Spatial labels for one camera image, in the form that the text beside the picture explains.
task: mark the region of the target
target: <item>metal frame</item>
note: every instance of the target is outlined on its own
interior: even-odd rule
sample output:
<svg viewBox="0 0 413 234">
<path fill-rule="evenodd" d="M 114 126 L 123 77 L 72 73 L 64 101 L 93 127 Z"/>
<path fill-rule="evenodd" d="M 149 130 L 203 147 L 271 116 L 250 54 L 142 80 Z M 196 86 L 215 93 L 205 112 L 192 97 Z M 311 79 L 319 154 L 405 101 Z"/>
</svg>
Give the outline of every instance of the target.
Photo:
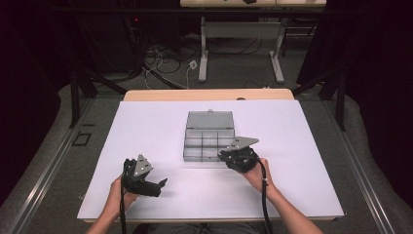
<svg viewBox="0 0 413 234">
<path fill-rule="evenodd" d="M 284 79 L 279 62 L 279 53 L 285 26 L 286 19 L 282 19 L 281 22 L 206 22 L 205 17 L 201 17 L 201 64 L 199 81 L 205 82 L 207 80 L 208 37 L 250 38 L 251 35 L 253 35 L 258 38 L 277 39 L 275 50 L 270 52 L 270 59 L 276 80 L 282 84 Z"/>
</svg>

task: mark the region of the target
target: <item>forearm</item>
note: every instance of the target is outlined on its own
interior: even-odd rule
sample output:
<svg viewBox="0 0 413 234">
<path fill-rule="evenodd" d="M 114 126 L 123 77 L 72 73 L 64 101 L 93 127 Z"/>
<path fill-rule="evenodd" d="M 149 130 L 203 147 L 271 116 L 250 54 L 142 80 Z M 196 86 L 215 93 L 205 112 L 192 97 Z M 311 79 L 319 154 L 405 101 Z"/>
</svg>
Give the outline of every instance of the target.
<svg viewBox="0 0 413 234">
<path fill-rule="evenodd" d="M 106 233 L 112 223 L 118 218 L 119 214 L 113 212 L 103 211 L 87 233 L 102 234 Z"/>
<path fill-rule="evenodd" d="M 289 233 L 322 233 L 315 224 L 289 203 L 275 186 L 269 186 L 267 198 L 279 212 Z"/>
</svg>

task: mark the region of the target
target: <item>black cable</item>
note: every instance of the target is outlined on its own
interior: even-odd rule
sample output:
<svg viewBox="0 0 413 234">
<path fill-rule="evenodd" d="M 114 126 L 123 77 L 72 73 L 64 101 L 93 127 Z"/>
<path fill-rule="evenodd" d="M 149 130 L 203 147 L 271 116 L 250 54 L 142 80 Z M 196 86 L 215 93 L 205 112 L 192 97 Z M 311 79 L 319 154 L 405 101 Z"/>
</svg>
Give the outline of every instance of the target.
<svg viewBox="0 0 413 234">
<path fill-rule="evenodd" d="M 264 218 L 265 218 L 265 228 L 267 229 L 268 234 L 273 234 L 273 228 L 271 226 L 270 219 L 268 218 L 268 211 L 267 211 L 267 173 L 265 171 L 265 166 L 261 162 L 261 160 L 257 160 L 258 163 L 261 165 L 261 172 L 262 172 L 262 196 L 261 196 L 261 201 L 262 201 L 262 211 L 264 213 Z"/>
<path fill-rule="evenodd" d="M 128 169 L 128 161 L 125 162 L 124 164 L 124 171 L 122 172 L 122 176 L 121 176 L 121 203 L 120 203 L 120 214 L 119 217 L 121 218 L 121 223 L 122 223 L 122 233 L 123 234 L 127 234 L 127 222 L 126 222 L 126 217 L 125 217 L 125 200 L 124 200 L 124 196 L 125 193 L 123 192 L 124 190 L 124 176 L 125 176 L 125 172 Z"/>
</svg>

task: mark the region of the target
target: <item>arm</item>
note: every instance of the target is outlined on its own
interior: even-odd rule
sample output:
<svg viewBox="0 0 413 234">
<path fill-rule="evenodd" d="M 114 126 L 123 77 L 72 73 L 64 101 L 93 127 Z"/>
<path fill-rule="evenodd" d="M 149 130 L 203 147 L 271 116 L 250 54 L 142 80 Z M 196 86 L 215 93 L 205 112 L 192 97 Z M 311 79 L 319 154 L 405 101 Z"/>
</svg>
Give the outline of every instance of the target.
<svg viewBox="0 0 413 234">
<path fill-rule="evenodd" d="M 125 210 L 136 200 L 138 195 L 127 192 L 124 196 Z M 112 223 L 118 218 L 120 214 L 121 203 L 121 178 L 116 178 L 111 186 L 109 195 L 107 196 L 106 204 L 103 207 L 103 211 L 100 216 L 91 226 L 87 233 L 106 233 Z"/>
<path fill-rule="evenodd" d="M 298 211 L 291 203 L 286 200 L 278 188 L 274 185 L 268 167 L 268 161 L 261 158 L 267 173 L 267 198 L 279 212 L 286 228 L 292 234 L 295 233 L 322 233 L 315 224 Z M 262 191 L 261 166 L 257 164 L 255 168 L 243 174 L 249 183 L 258 191 Z"/>
</svg>

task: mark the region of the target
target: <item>cable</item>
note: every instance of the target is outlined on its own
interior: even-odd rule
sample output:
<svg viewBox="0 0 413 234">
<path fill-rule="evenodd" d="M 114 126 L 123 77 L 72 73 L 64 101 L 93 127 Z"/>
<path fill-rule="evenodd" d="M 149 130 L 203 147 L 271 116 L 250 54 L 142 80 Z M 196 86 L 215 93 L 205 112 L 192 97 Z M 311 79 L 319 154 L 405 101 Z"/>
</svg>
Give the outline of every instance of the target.
<svg viewBox="0 0 413 234">
<path fill-rule="evenodd" d="M 127 162 L 125 162 L 124 164 L 124 171 L 122 172 L 122 176 L 121 176 L 121 203 L 120 203 L 120 214 L 119 217 L 121 218 L 121 223 L 122 223 L 122 233 L 123 234 L 127 234 L 127 222 L 126 222 L 126 217 L 125 217 L 125 200 L 124 200 L 124 196 L 125 193 L 123 192 L 123 188 L 124 188 L 124 176 L 125 176 L 125 172 L 128 168 L 128 164 Z"/>
<path fill-rule="evenodd" d="M 189 73 L 189 69 L 191 68 L 191 66 L 188 66 L 188 69 L 186 69 L 186 89 L 189 90 L 189 78 L 188 78 L 188 73 Z"/>
<path fill-rule="evenodd" d="M 273 228 L 271 226 L 271 221 L 268 218 L 268 211 L 267 211 L 267 173 L 265 171 L 265 166 L 261 162 L 261 160 L 257 160 L 258 163 L 261 165 L 261 172 L 262 172 L 262 196 L 261 196 L 261 202 L 262 202 L 262 211 L 264 213 L 264 219 L 265 219 L 265 228 L 267 229 L 268 234 L 273 234 Z"/>
</svg>

